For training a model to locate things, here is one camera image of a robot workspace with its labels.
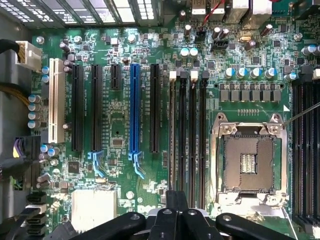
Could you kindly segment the silver socket cover plate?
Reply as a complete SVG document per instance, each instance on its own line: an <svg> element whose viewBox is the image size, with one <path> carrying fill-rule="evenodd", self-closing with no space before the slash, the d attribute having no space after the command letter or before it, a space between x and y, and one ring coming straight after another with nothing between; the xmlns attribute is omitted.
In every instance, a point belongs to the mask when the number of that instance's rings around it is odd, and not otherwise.
<svg viewBox="0 0 320 240"><path fill-rule="evenodd" d="M218 215L229 224L238 224L248 229L261 240L298 240L286 206L286 193L219 193L212 214Z"/></svg>

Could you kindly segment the thin metal locking lever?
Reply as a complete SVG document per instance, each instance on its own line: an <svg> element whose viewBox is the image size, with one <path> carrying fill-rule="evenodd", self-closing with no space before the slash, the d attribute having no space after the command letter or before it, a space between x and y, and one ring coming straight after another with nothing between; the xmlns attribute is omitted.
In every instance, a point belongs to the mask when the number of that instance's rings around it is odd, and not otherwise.
<svg viewBox="0 0 320 240"><path fill-rule="evenodd" d="M297 120L298 118L300 118L300 117L302 117L303 115L309 113L310 111L313 111L314 109L316 109L316 108L318 108L318 107L320 107L320 102L312 105L311 107L303 110L303 111L300 112L299 114L293 116L293 117L290 118L289 120L283 122L283 123L281 124L281 126L287 126L288 124L292 123L293 121Z"/></svg>

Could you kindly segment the green computer motherboard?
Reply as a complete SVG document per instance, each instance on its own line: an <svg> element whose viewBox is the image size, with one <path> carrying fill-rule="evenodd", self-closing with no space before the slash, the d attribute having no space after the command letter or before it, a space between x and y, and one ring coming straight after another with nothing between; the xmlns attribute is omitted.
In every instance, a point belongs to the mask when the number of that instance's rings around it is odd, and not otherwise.
<svg viewBox="0 0 320 240"><path fill-rule="evenodd" d="M184 192L189 204L189 90L190 71L198 71L196 83L196 172L195 208L199 202L199 95L202 71L209 72L206 87L206 166L205 210L211 219L214 203L211 190L211 129L218 113L224 113L231 122L267 122L273 113L279 113L283 122L293 115L293 82L300 86L302 66L320 69L320 0L271 0L272 14L263 23L242 21L227 24L221 21L198 20L191 16L191 2L169 1L177 17L170 16L157 34L163 34L164 45L152 46L151 52L163 51L167 71L160 74L159 152L150 152L150 66L143 71L142 64L133 61L124 68L122 63L78 63L72 51L77 47L59 42L62 55L50 52L48 62L42 58L40 73L32 76L29 96L28 127L33 136L40 136L40 176L31 193L46 193L45 232L42 236L28 235L27 240L66 239L67 232L77 232L71 223L72 193L75 190L102 189L116 193L116 217L138 212L147 215L150 210L166 206L166 192L170 189L170 71L176 71L175 81L175 191L179 191L179 89L180 72L187 72L185 97L185 155ZM213 42L228 40L225 50L212 49ZM197 59L181 58L182 48L198 49ZM48 142L49 61L63 61L65 72L64 142ZM83 66L83 149L72 151L72 73L73 66ZM102 67L102 151L100 158L103 177L94 171L91 150L91 65ZM121 67L121 90L111 90L112 64ZM130 126L130 65L140 65L140 169L144 179L134 171L129 160ZM227 68L247 68L247 75L238 79L225 79ZM258 79L250 78L250 71L261 68ZM277 76L267 79L264 72L275 68ZM300 127L300 190L301 214L294 219L293 207L293 128L287 130L287 194L285 209L296 230L298 240L320 240L320 228L313 215L311 224L302 219L302 157Z"/></svg>

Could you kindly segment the RAM slot with black latch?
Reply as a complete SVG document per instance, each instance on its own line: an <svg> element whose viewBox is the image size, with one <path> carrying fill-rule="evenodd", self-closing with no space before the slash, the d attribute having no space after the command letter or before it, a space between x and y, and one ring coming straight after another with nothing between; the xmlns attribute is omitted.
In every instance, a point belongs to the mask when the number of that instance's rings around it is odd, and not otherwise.
<svg viewBox="0 0 320 240"><path fill-rule="evenodd" d="M302 66L299 73L299 99L301 100L301 109L303 111L307 110L313 105L313 83L312 83L313 67ZM313 199L312 199L312 187L313 187L313 177L312 177L312 157L313 149L310 144L312 139L312 114L304 113L300 117L300 138L301 138L301 170L302 170L302 180L301 180L301 190L302 190L302 200L301 200L301 217L303 222L307 225L312 223L310 217L313 215Z"/></svg>
<svg viewBox="0 0 320 240"><path fill-rule="evenodd" d="M209 72L202 71L199 86L199 207L205 209L206 197L206 93Z"/></svg>
<svg viewBox="0 0 320 240"><path fill-rule="evenodd" d="M185 187L185 105L186 105L186 86L187 72L181 71L179 76L179 139L178 139L178 178L179 190L184 191Z"/></svg>

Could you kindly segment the long black expansion slot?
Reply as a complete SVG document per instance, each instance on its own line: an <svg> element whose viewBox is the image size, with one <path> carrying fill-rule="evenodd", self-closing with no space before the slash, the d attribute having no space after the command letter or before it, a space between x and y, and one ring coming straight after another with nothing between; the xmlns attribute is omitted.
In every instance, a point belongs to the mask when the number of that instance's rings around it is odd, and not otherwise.
<svg viewBox="0 0 320 240"><path fill-rule="evenodd" d="M71 113L71 148L74 152L81 152L84 142L84 69L80 64L72 68Z"/></svg>
<svg viewBox="0 0 320 240"><path fill-rule="evenodd" d="M150 65L150 152L158 153L160 148L160 66Z"/></svg>

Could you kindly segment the RAM slot with white latch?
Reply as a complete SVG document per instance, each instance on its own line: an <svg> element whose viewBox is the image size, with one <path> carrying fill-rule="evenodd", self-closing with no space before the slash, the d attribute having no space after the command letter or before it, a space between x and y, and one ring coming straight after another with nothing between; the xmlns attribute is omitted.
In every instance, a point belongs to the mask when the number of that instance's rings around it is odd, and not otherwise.
<svg viewBox="0 0 320 240"><path fill-rule="evenodd" d="M196 92L198 71L190 71L190 85L189 85L189 206L195 207L196 198Z"/></svg>
<svg viewBox="0 0 320 240"><path fill-rule="evenodd" d="M312 100L315 104L312 116L312 180L313 219L320 229L320 68L312 76Z"/></svg>
<svg viewBox="0 0 320 240"><path fill-rule="evenodd" d="M169 156L170 156L170 189L175 190L176 160L175 160L175 99L177 72L169 73Z"/></svg>

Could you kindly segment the black main power connector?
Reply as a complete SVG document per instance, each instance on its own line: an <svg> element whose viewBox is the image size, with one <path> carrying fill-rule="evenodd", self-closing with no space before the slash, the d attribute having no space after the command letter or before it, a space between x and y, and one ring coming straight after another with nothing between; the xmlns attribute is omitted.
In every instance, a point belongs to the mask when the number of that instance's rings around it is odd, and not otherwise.
<svg viewBox="0 0 320 240"><path fill-rule="evenodd" d="M21 176L15 176L15 190L28 191L35 189L37 179L41 173L39 163L41 137L39 135L18 136L15 138L12 155L14 158L25 156L31 163Z"/></svg>

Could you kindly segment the white power connector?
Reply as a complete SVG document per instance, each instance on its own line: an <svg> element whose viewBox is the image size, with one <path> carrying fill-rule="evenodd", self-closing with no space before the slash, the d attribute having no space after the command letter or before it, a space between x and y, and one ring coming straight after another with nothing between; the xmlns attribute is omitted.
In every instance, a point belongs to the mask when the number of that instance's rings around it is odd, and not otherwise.
<svg viewBox="0 0 320 240"><path fill-rule="evenodd" d="M28 41L16 41L19 51L15 57L15 64L34 72L42 71L42 50Z"/></svg>

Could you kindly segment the silver rear port block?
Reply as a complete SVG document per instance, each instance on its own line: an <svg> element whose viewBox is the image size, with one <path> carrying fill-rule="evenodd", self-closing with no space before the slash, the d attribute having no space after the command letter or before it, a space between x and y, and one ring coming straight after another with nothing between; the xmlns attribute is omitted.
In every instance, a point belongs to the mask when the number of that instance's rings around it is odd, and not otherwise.
<svg viewBox="0 0 320 240"><path fill-rule="evenodd" d="M272 14L271 0L190 0L191 16L205 22L264 23Z"/></svg>

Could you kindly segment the short black expansion slot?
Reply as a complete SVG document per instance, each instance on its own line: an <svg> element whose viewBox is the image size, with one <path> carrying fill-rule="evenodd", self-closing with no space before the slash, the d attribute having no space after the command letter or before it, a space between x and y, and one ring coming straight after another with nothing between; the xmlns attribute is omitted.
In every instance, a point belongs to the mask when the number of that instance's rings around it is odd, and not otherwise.
<svg viewBox="0 0 320 240"><path fill-rule="evenodd" d="M110 89L120 91L122 88L122 69L119 64L110 66Z"/></svg>

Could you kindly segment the silver chipset heatsink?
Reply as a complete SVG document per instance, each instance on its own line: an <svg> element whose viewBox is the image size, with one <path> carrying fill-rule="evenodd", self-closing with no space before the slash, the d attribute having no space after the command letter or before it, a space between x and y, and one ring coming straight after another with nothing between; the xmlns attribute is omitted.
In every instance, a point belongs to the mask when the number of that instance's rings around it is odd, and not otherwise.
<svg viewBox="0 0 320 240"><path fill-rule="evenodd" d="M72 193L71 224L86 232L117 216L117 196L114 190L77 189Z"/></svg>

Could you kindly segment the black expansion slot, blue latch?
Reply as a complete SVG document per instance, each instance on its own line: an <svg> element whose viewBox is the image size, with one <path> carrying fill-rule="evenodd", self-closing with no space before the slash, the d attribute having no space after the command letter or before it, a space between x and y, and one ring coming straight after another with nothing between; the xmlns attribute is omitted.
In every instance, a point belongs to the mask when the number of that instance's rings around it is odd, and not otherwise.
<svg viewBox="0 0 320 240"><path fill-rule="evenodd" d="M103 177L101 167L102 151L102 89L103 89L103 70L99 64L91 65L91 159L93 169L99 177Z"/></svg>

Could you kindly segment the black fan header connector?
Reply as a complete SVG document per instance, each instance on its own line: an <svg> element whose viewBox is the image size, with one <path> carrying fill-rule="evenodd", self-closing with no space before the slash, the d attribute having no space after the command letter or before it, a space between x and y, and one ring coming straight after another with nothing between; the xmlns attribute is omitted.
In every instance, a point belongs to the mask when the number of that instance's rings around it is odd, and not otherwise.
<svg viewBox="0 0 320 240"><path fill-rule="evenodd" d="M226 50L229 46L228 40L214 40L212 44L213 50Z"/></svg>

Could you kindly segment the silver CPU socket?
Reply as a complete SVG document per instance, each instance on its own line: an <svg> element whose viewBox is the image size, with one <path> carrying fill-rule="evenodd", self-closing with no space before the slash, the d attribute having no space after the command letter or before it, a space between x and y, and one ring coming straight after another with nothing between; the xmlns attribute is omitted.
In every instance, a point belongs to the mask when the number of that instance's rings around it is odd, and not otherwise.
<svg viewBox="0 0 320 240"><path fill-rule="evenodd" d="M219 193L287 193L288 144L283 118L229 121L219 112L211 128L210 198Z"/></svg>

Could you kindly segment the white PCI expansion slot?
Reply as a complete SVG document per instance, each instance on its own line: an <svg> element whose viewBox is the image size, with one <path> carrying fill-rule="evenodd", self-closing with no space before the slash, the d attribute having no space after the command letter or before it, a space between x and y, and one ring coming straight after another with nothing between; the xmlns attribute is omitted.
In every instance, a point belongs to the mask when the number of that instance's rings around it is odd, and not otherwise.
<svg viewBox="0 0 320 240"><path fill-rule="evenodd" d="M49 95L48 95L48 142L59 144L65 142L65 101L66 73L63 61L59 58L49 59Z"/></svg>

